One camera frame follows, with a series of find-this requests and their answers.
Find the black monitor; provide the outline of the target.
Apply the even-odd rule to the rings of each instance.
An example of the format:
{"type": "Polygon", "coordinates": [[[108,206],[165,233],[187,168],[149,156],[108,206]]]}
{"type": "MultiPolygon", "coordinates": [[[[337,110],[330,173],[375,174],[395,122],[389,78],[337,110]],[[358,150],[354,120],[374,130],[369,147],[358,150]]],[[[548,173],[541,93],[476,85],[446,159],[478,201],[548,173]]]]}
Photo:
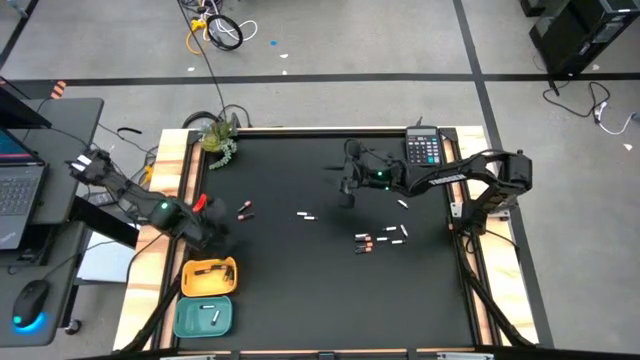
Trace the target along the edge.
{"type": "Polygon", "coordinates": [[[0,76],[0,126],[7,129],[50,129],[51,122],[40,114],[49,98],[43,99],[36,109],[29,107],[24,99],[28,97],[19,88],[0,76]]]}

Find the teal plastic tray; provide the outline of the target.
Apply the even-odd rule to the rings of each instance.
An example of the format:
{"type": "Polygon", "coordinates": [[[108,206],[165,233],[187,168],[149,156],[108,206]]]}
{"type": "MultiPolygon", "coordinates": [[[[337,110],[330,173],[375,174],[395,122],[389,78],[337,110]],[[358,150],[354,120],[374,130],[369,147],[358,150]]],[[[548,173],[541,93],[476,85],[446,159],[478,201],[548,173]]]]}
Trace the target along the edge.
{"type": "Polygon", "coordinates": [[[182,298],[176,306],[173,332],[179,338],[220,337],[232,327],[233,305],[227,296],[182,298]],[[201,305],[216,305],[214,309],[199,309],[201,305]],[[215,326],[211,320],[220,310],[220,316],[215,326]]]}

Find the white sheet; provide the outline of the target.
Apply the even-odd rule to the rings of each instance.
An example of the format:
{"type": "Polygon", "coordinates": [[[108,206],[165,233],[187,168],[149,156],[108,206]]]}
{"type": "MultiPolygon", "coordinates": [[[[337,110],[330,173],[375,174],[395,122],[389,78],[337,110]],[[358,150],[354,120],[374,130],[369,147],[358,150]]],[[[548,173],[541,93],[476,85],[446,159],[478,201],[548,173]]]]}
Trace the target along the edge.
{"type": "Polygon", "coordinates": [[[92,232],[77,277],[87,281],[125,283],[135,250],[92,232]]]}

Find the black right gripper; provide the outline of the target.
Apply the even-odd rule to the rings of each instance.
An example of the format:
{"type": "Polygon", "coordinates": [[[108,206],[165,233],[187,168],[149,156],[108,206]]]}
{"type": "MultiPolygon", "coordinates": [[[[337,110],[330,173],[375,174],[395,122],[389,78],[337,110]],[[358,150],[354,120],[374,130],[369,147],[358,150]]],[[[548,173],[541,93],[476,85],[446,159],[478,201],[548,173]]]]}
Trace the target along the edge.
{"type": "MultiPolygon", "coordinates": [[[[356,139],[347,139],[344,143],[345,156],[358,159],[356,166],[359,184],[364,187],[396,190],[403,186],[405,163],[396,159],[391,153],[365,152],[361,155],[361,143],[356,139]]],[[[354,190],[356,181],[353,177],[344,177],[340,181],[339,206],[352,209],[355,204],[354,190]]]]}

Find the dark grey desk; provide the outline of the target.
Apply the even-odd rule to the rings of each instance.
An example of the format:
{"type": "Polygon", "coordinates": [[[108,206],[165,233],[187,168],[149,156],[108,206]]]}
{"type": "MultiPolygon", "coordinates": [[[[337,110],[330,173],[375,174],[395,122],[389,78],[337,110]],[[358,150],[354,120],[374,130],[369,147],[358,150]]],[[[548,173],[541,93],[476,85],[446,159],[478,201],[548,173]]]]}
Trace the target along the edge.
{"type": "Polygon", "coordinates": [[[0,252],[0,348],[45,346],[61,325],[76,276],[76,256],[86,245],[88,227],[71,216],[78,181],[70,176],[67,160],[76,158],[94,138],[104,106],[100,98],[28,100],[26,104],[49,120],[50,129],[15,130],[27,147],[49,164],[36,198],[28,240],[46,247],[41,260],[18,264],[14,255],[0,252]],[[44,321],[21,331],[13,324],[13,304],[31,281],[44,279],[49,293],[44,321]]]}

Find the black laptop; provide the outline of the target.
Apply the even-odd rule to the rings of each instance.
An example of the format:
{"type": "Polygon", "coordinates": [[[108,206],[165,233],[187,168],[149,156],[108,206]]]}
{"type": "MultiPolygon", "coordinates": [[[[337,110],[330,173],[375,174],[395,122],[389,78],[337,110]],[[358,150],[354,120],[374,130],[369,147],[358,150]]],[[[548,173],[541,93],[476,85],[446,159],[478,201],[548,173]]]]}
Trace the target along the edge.
{"type": "Polygon", "coordinates": [[[0,251],[20,247],[48,164],[0,127],[0,251]]]}

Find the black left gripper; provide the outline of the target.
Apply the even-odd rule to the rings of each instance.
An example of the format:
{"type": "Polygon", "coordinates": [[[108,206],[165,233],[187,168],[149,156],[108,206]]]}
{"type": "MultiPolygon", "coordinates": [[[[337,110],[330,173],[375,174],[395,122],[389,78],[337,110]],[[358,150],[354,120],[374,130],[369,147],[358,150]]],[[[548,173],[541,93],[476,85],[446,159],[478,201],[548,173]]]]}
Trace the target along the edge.
{"type": "Polygon", "coordinates": [[[207,207],[193,212],[187,225],[187,244],[196,250],[224,250],[227,246],[227,207],[221,198],[208,199],[207,207]]]}

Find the black desk calculator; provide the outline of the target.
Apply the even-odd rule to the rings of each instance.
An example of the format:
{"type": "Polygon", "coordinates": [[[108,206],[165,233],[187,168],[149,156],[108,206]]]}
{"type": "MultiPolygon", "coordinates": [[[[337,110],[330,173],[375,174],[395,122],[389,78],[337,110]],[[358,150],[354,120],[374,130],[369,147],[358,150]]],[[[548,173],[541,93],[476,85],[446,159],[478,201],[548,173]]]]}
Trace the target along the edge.
{"type": "Polygon", "coordinates": [[[437,127],[407,127],[405,144],[406,158],[410,165],[433,167],[443,164],[441,136],[437,127]]]}

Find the black desk leg bar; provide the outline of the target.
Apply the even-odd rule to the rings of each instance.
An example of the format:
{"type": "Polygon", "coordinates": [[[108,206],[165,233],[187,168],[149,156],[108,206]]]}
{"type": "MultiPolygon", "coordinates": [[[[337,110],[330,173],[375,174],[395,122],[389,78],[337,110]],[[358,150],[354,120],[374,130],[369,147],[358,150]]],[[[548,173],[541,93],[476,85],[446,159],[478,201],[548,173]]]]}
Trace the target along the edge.
{"type": "Polygon", "coordinates": [[[114,215],[101,210],[87,200],[76,196],[70,212],[73,221],[85,223],[117,243],[134,249],[137,244],[139,230],[114,215]]]}

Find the yellow plastic tray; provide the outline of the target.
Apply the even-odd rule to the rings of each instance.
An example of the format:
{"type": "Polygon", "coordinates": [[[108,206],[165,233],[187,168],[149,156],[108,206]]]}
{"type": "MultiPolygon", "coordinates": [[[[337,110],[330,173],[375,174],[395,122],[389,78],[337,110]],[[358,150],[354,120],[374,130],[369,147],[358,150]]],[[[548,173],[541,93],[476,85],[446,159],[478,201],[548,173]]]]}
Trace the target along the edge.
{"type": "Polygon", "coordinates": [[[182,268],[181,291],[187,297],[210,297],[232,293],[237,287],[238,266],[233,257],[225,259],[189,260],[182,268]],[[223,280],[226,269],[214,270],[208,274],[195,276],[197,270],[209,269],[213,265],[226,265],[235,270],[233,283],[223,280]]]}

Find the black computer mouse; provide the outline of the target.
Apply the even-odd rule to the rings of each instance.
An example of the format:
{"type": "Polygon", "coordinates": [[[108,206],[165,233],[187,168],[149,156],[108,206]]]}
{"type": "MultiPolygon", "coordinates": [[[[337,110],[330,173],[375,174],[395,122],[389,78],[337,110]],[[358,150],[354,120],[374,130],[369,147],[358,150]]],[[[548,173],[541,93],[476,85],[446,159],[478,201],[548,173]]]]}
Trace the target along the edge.
{"type": "Polygon", "coordinates": [[[33,280],[19,292],[12,309],[12,325],[16,329],[31,331],[44,322],[49,287],[46,280],[33,280]]]}

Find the small black box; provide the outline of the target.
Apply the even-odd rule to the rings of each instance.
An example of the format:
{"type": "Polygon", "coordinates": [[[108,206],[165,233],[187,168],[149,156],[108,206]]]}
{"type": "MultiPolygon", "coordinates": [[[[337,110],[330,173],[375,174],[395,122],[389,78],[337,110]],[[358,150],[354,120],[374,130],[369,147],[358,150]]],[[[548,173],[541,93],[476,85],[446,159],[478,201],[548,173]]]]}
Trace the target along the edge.
{"type": "Polygon", "coordinates": [[[546,9],[547,0],[519,0],[526,17],[538,17],[546,9]]]}

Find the potted green succulent plant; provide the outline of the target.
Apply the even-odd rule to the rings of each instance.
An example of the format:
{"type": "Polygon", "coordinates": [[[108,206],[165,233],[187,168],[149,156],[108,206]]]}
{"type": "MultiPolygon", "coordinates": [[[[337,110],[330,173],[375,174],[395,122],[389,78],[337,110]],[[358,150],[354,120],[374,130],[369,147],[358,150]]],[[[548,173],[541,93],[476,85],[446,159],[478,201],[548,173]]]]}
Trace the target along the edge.
{"type": "Polygon", "coordinates": [[[202,149],[214,155],[216,158],[209,165],[210,170],[220,169],[230,163],[238,146],[234,137],[237,135],[237,127],[233,122],[218,121],[212,123],[203,133],[201,139],[202,149]]]}

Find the light wooden table board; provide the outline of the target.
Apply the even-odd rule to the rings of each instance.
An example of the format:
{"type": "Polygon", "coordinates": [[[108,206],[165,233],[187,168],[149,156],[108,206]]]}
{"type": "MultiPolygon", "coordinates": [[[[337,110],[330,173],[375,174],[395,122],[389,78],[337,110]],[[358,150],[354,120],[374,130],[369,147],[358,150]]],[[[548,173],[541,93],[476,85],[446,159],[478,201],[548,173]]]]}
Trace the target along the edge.
{"type": "MultiPolygon", "coordinates": [[[[195,133],[186,129],[162,131],[153,175],[152,191],[175,196],[190,204],[196,197],[201,147],[195,133]]],[[[169,240],[150,226],[140,229],[113,348],[128,345],[149,319],[181,269],[186,250],[182,240],[169,240]]]]}
{"type": "MultiPolygon", "coordinates": [[[[457,138],[457,141],[451,140],[448,136],[443,139],[447,162],[466,158],[490,148],[481,126],[459,126],[441,130],[444,130],[444,136],[453,136],[455,132],[457,138]]],[[[484,183],[475,180],[454,183],[449,187],[453,202],[456,203],[476,199],[485,188],[484,183]]],[[[520,248],[513,245],[515,242],[510,220],[503,221],[495,217],[488,218],[487,233],[481,235],[478,240],[468,240],[464,236],[459,240],[474,275],[481,280],[508,320],[525,339],[538,343],[536,326],[517,256],[517,250],[520,248]]],[[[479,331],[479,344],[510,346],[506,335],[497,328],[478,295],[473,290],[471,295],[472,314],[479,331]]]]}

